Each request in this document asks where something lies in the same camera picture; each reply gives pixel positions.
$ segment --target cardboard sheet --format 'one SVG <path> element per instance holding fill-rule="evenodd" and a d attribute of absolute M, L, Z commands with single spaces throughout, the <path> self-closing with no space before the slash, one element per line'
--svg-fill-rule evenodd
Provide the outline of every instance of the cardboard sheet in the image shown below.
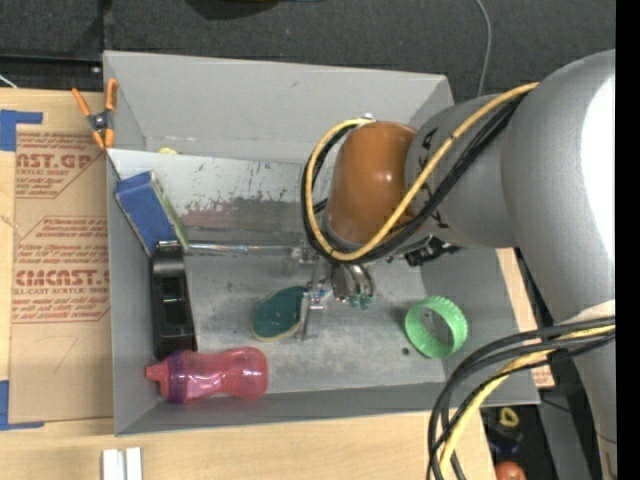
<path fill-rule="evenodd" d="M 110 416 L 105 155 L 71 92 L 2 90 L 0 109 L 42 113 L 16 133 L 9 421 Z"/>

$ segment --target small yellow object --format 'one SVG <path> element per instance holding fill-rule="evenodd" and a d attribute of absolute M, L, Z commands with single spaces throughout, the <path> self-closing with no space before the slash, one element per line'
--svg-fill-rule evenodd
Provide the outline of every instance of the small yellow object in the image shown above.
<path fill-rule="evenodd" d="M 163 155 L 177 155 L 178 152 L 175 149 L 171 149 L 171 148 L 167 148 L 167 147 L 162 147 L 160 149 L 158 149 L 158 151 L 156 151 L 156 153 L 161 153 Z"/>
<path fill-rule="evenodd" d="M 520 418 L 511 407 L 500 409 L 500 425 L 507 428 L 516 428 L 520 424 Z"/>

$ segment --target tan surface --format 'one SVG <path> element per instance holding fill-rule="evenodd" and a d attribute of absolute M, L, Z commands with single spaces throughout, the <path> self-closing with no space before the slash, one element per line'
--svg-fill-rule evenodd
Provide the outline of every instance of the tan surface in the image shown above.
<path fill-rule="evenodd" d="M 102 94 L 83 95 L 91 111 L 103 109 Z M 88 224 L 80 226 L 89 221 L 87 216 L 106 223 L 104 153 L 92 139 L 86 119 L 70 91 L 0 90 L 0 108 L 43 113 L 41 125 L 18 125 L 19 146 L 17 156 L 12 155 L 18 170 L 3 169 L 2 172 L 9 184 L 15 178 L 17 194 L 15 212 L 10 219 L 15 239 L 15 279 L 13 288 L 7 285 L 13 295 L 13 311 L 2 313 L 5 326 L 9 315 L 12 318 L 9 421 L 111 416 L 108 289 L 106 296 L 90 291 L 98 288 L 97 283 L 103 285 L 100 288 L 108 287 L 102 281 L 108 267 L 106 263 L 88 266 L 85 258 L 89 256 L 80 257 L 96 254 L 95 247 L 102 247 L 100 254 L 106 261 L 106 232 L 102 237 L 86 239 L 60 237 L 60 233 L 52 231 L 55 226 L 48 226 L 46 220 L 71 219 L 74 225 L 70 228 L 79 230 L 77 234 L 90 230 Z M 2 186 L 9 184 L 2 181 Z M 44 190 L 32 190 L 33 187 Z M 41 231 L 48 231 L 51 238 L 38 238 Z M 59 252 L 46 252 L 50 246 Z M 88 248 L 89 252 L 69 252 L 74 247 L 84 251 Z M 87 268 L 95 272 L 91 282 L 88 274 L 73 274 Z M 46 282 L 40 279 L 38 284 L 38 280 L 26 277 L 43 272 L 66 274 L 73 281 L 69 283 L 67 278 L 65 283 L 63 278 L 53 281 L 47 278 Z M 91 303 L 96 299 L 104 302 Z M 91 317 L 54 317 L 74 313 L 74 309 L 66 309 L 72 306 L 86 308 L 84 314 L 100 309 L 103 317 L 93 317 L 93 320 Z M 2 340 L 3 349 L 6 343 L 8 340 Z M 6 376 L 6 351 L 2 358 Z"/>
<path fill-rule="evenodd" d="M 507 290 L 513 305 L 515 321 L 513 332 L 533 331 L 538 328 L 538 324 L 533 315 L 533 308 L 527 294 L 527 288 L 520 273 L 518 259 L 513 249 L 498 249 L 498 261 L 502 268 L 504 278 L 507 279 Z M 555 385 L 551 368 L 540 366 L 531 371 L 533 380 L 539 388 L 551 388 Z"/>
<path fill-rule="evenodd" d="M 102 450 L 139 446 L 145 480 L 417 480 L 426 471 L 426 423 L 411 414 L 125 438 L 109 435 L 110 419 L 52 423 L 0 433 L 0 463 L 12 480 L 98 479 Z M 469 480 L 495 480 L 481 425 L 476 415 L 458 455 Z"/>
<path fill-rule="evenodd" d="M 16 155 L 0 151 L 0 379 L 9 375 Z"/>

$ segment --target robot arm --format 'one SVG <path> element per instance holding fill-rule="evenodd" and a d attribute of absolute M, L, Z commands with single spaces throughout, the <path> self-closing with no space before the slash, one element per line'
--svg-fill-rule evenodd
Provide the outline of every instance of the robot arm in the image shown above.
<path fill-rule="evenodd" d="M 446 109 L 415 134 L 393 123 L 352 132 L 336 160 L 324 212 L 332 242 L 348 251 L 371 239 L 438 148 L 493 98 Z M 594 307 L 615 314 L 614 110 L 615 51 L 552 74 L 518 102 L 437 211 L 395 251 L 431 237 L 460 247 L 519 247 L 556 323 L 585 318 Z M 474 137 L 501 111 L 479 119 L 449 149 L 400 227 L 436 197 Z M 386 238 L 393 239 L 393 233 Z M 615 345 L 575 363 L 592 406 L 603 472 L 616 478 Z"/>

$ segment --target green plastic ring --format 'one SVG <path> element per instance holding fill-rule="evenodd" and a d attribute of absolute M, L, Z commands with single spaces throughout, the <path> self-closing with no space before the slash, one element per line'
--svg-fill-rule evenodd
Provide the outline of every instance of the green plastic ring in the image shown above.
<path fill-rule="evenodd" d="M 447 323 L 453 336 L 451 344 L 442 343 L 427 330 L 422 321 L 422 313 L 425 309 L 438 313 Z M 437 295 L 416 303 L 404 319 L 404 328 L 409 341 L 421 354 L 436 359 L 447 357 L 460 350 L 469 333 L 467 319 L 460 308 L 449 299 Z"/>

